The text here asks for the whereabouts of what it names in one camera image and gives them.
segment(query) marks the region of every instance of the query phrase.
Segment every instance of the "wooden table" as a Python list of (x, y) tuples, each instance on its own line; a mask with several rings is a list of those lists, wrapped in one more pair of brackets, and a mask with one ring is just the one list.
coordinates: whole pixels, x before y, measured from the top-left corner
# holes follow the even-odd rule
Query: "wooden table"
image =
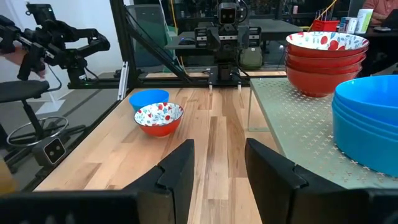
[[(121, 189), (184, 140), (194, 139), (195, 180), (188, 222), (261, 223), (247, 178), (244, 143), (255, 138), (277, 147), (270, 133), (246, 129), (249, 88), (165, 90), (171, 102), (185, 109), (175, 133), (165, 138), (144, 134), (134, 122), (127, 97), (36, 190)], [(255, 101), (251, 121), (266, 126)]]

